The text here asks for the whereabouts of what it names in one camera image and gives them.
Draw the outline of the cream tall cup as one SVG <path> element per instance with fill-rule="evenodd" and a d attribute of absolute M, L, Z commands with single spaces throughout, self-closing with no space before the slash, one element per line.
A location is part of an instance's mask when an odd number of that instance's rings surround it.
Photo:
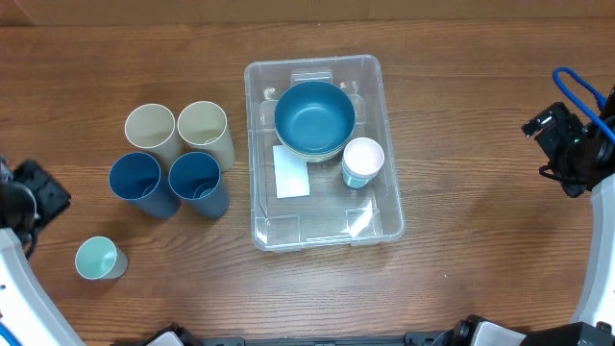
<path fill-rule="evenodd" d="M 191 148 L 213 156 L 223 172 L 234 166 L 230 125 L 220 106 L 210 101 L 194 102 L 181 111 L 177 124 L 181 138 Z"/>
<path fill-rule="evenodd" d="M 125 121 L 124 133 L 134 147 L 152 153 L 166 169 L 185 151 L 173 112 L 160 104 L 133 110 Z"/>

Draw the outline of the dark blue tall cup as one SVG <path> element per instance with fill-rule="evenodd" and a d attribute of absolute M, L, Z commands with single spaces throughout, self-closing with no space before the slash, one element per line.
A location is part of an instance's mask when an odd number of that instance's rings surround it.
<path fill-rule="evenodd" d="M 118 198 L 158 219 L 174 216 L 181 205 L 159 162 L 144 152 L 119 158 L 111 167 L 109 186 Z"/>
<path fill-rule="evenodd" d="M 221 218 L 230 196 L 215 158 L 205 152 L 189 152 L 175 160 L 168 181 L 173 192 L 207 218 Z"/>

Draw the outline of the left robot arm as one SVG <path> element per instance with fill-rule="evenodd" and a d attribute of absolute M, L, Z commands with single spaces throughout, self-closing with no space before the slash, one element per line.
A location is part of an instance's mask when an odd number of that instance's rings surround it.
<path fill-rule="evenodd" d="M 71 195 L 36 161 L 9 168 L 1 158 L 1 343 L 84 342 L 37 280 L 29 259 L 39 234 L 70 206 Z"/>

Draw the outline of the light blue small cup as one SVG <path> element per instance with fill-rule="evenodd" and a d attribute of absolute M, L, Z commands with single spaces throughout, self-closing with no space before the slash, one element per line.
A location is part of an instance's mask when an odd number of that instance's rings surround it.
<path fill-rule="evenodd" d="M 348 187 L 358 189 L 365 187 L 374 176 L 357 174 L 346 165 L 342 165 L 342 178 Z"/>

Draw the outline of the cream bowl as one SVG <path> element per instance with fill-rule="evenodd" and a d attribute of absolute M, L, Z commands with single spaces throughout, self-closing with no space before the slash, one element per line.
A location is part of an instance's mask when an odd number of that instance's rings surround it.
<path fill-rule="evenodd" d="M 305 153 L 301 153 L 298 150 L 293 149 L 289 144 L 287 144 L 283 138 L 281 137 L 279 132 L 276 132 L 276 135 L 280 141 L 280 143 L 282 144 L 282 146 L 284 146 L 287 150 L 289 150 L 292 154 L 298 156 L 299 158 L 302 158 L 305 161 L 308 162 L 322 162 L 322 161 L 328 161 L 330 159 L 332 159 L 333 157 L 335 157 L 337 154 L 339 154 L 343 148 L 351 141 L 351 137 L 348 137 L 344 142 L 342 142 L 339 146 L 333 148 L 331 151 L 325 152 L 325 153 L 316 153 L 316 154 L 305 154 Z"/>

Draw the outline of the pink small cup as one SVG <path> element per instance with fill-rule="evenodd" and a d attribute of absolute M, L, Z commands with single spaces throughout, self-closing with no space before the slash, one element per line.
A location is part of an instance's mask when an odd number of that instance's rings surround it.
<path fill-rule="evenodd" d="M 353 175 L 367 178 L 381 170 L 385 154 L 374 139 L 357 137 L 346 145 L 342 160 Z"/>

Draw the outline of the mint green small cup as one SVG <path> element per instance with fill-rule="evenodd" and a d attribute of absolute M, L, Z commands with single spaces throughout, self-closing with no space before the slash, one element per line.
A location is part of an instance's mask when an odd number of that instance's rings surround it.
<path fill-rule="evenodd" d="M 87 280 L 112 280 L 128 269 L 128 258 L 109 238 L 95 236 L 85 241 L 75 256 L 75 267 Z"/>

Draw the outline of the dark blue bowl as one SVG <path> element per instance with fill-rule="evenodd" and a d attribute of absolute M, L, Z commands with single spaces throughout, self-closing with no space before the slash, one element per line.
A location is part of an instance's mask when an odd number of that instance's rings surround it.
<path fill-rule="evenodd" d="M 283 140 L 305 154 L 331 151 L 356 125 L 350 97 L 338 86 L 321 81 L 302 82 L 289 88 L 274 111 L 274 126 Z"/>

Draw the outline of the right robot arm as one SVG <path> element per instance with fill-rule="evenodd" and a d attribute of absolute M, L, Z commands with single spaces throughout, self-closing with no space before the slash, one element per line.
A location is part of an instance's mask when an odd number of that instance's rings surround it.
<path fill-rule="evenodd" d="M 614 144 L 596 124 L 584 125 L 556 102 L 522 126 L 539 144 L 548 163 L 539 174 L 579 197 L 589 192 L 592 206 L 590 255 L 572 323 L 614 324 Z"/>

